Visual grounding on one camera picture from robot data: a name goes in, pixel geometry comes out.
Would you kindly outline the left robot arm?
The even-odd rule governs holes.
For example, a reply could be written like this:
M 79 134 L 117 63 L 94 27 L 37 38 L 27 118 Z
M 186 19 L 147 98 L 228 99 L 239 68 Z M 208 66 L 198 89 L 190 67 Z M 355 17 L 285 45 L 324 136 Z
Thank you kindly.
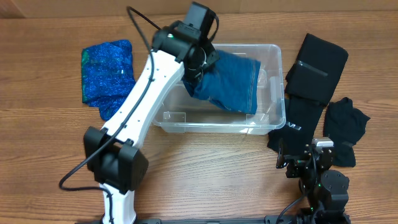
M 104 196 L 102 223 L 134 223 L 134 191 L 149 161 L 140 151 L 165 97 L 181 79 L 198 83 L 218 59 L 212 37 L 186 25 L 157 31 L 145 70 L 120 109 L 101 129 L 87 129 L 85 165 Z

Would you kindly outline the long black garment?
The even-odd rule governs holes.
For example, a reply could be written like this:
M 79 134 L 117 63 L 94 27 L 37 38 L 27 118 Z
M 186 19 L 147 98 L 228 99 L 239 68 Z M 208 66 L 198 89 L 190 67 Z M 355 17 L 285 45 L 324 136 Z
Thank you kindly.
M 298 156 L 306 151 L 307 144 L 312 143 L 324 106 L 317 101 L 296 96 L 290 96 L 285 105 L 287 121 L 281 129 L 268 133 L 267 147 L 278 152 L 279 140 L 282 139 L 286 154 Z

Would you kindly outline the blue denim jeans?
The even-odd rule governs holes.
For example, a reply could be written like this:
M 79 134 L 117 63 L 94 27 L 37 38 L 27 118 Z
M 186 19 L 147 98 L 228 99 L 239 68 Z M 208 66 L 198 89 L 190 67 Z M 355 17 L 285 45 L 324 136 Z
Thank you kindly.
M 220 59 L 196 83 L 184 81 L 188 94 L 222 110 L 255 114 L 260 61 L 218 51 Z

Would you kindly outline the blue sequin fabric bundle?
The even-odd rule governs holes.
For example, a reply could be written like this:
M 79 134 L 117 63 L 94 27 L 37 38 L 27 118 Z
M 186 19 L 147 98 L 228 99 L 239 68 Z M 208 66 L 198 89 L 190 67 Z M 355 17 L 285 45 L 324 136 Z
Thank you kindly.
M 129 40 L 103 42 L 82 50 L 82 102 L 98 108 L 102 120 L 109 120 L 120 109 L 135 84 Z

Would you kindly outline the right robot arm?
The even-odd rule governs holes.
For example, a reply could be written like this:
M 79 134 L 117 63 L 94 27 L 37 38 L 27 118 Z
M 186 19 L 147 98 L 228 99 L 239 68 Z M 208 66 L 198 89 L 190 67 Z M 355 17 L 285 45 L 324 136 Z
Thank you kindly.
M 312 140 L 299 156 L 288 155 L 283 140 L 279 141 L 276 168 L 286 168 L 286 177 L 298 178 L 302 193 L 277 218 L 266 218 L 268 223 L 350 223 L 345 214 L 348 203 L 349 178 L 331 170 L 334 143 L 329 138 Z

